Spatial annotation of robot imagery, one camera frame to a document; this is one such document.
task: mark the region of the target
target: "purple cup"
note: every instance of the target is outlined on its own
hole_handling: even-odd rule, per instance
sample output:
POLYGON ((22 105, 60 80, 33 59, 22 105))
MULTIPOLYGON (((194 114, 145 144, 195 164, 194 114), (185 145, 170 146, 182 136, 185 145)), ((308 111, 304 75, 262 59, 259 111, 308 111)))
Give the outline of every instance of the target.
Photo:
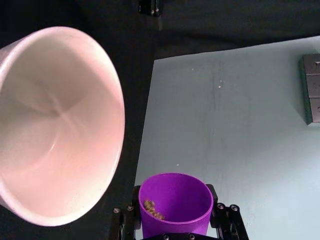
POLYGON ((214 198, 201 180, 183 173, 161 173, 143 182, 139 191, 143 238, 164 233, 206 235, 214 198), (144 208, 145 200, 155 202, 160 220, 144 208))

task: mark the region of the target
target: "food pellet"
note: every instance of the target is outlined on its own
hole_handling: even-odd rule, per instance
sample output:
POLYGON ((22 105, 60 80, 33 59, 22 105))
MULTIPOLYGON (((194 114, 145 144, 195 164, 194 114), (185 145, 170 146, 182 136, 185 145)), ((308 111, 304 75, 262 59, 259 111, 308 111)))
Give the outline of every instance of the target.
POLYGON ((143 206, 145 210, 147 210, 150 214, 155 216, 157 219, 165 220, 165 217, 156 211, 156 208, 155 208, 156 203, 154 201, 145 200, 143 203, 143 206))

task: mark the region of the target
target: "black backdrop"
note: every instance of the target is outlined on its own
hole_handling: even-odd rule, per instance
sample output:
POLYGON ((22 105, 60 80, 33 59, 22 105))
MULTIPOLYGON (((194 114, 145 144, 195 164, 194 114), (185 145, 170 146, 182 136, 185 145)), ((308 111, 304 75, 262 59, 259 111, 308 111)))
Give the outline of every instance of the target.
POLYGON ((129 203, 134 186, 154 59, 316 36, 319 16, 316 0, 167 0, 163 30, 151 32, 136 0, 0 0, 0 48, 50 26, 95 38, 118 72, 126 115, 119 166, 91 211, 41 227, 0 207, 0 240, 107 239, 111 210, 129 203))

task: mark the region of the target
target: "white bowl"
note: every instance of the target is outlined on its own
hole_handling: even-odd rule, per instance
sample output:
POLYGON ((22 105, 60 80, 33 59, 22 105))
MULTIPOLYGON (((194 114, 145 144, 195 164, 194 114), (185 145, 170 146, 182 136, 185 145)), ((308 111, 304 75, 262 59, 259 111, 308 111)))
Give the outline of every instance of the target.
POLYGON ((0 204, 42 226, 108 188, 124 139, 116 70, 87 34, 50 27, 0 49, 0 204))

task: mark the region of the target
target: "light blue surface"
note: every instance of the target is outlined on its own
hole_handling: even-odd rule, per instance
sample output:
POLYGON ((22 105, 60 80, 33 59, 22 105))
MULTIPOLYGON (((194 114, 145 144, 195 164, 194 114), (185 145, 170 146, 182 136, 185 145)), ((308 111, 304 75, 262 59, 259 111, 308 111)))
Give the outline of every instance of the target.
POLYGON ((298 61, 318 52, 313 37, 155 61, 135 184, 187 173, 240 206, 251 240, 317 238, 320 128, 298 61))

